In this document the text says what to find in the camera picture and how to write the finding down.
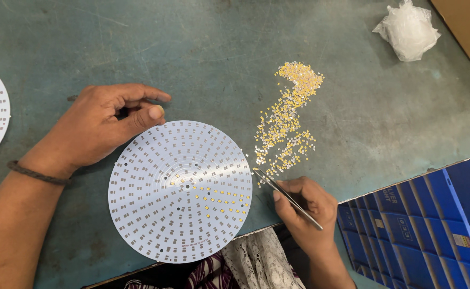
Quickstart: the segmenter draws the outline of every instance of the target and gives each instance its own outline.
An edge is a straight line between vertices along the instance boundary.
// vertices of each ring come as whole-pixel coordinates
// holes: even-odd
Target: wrist
[[[77,168],[59,157],[58,152],[35,145],[18,162],[19,166],[46,176],[68,179]]]
[[[333,254],[338,255],[339,253],[334,240],[331,240],[330,242],[318,244],[314,250],[306,252],[306,254],[313,263],[319,263],[323,260],[329,261],[333,257]]]

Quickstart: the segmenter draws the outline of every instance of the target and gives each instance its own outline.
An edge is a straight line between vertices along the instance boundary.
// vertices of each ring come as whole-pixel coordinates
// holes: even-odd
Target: right hand
[[[289,193],[300,193],[308,201],[306,210],[323,230],[317,230],[303,218],[280,192],[274,191],[276,213],[283,220],[296,243],[310,257],[319,251],[333,248],[334,227],[337,219],[337,200],[328,194],[319,184],[302,176],[291,181],[277,181],[278,185]]]

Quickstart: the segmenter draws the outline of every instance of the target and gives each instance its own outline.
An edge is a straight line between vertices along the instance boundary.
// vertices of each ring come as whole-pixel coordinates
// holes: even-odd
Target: hand
[[[308,201],[306,211],[323,227],[322,231],[315,229],[308,220],[296,213],[282,193],[273,192],[276,213],[303,251],[310,258],[314,258],[321,250],[333,248],[336,250],[334,227],[337,219],[337,200],[319,184],[305,176],[292,181],[277,181],[277,183],[287,192],[302,194]]]
[[[163,108],[148,99],[167,102],[171,96],[143,84],[87,86],[19,165],[69,178],[77,168],[100,161],[133,136],[164,124]],[[128,116],[118,120],[115,116],[123,107]]]

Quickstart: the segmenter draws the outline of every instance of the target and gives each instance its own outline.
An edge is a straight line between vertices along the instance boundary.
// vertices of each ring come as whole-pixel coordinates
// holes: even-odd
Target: workbench
[[[417,6],[434,10],[426,1]],[[326,76],[302,108],[316,151],[280,175],[307,175],[339,201],[470,157],[470,61],[440,17],[420,61],[400,62],[371,33],[387,0],[2,0],[0,77],[10,126],[0,182],[88,84],[140,82],[173,96],[166,120],[209,123],[254,164],[259,112],[280,97],[275,76],[302,61]],[[153,264],[117,233],[107,202],[125,146],[66,187],[40,256],[36,288],[79,288]],[[280,222],[256,185],[240,234]]]

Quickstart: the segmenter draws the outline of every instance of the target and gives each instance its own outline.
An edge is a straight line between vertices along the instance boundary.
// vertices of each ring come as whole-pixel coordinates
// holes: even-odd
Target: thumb
[[[159,124],[164,115],[165,112],[160,105],[141,108],[119,121],[119,124],[122,126],[122,134],[125,139],[130,139]]]
[[[277,215],[280,216],[281,220],[283,220],[287,227],[297,226],[299,216],[292,205],[290,205],[290,201],[278,191],[274,191],[272,194],[274,196],[274,206],[276,208]]]

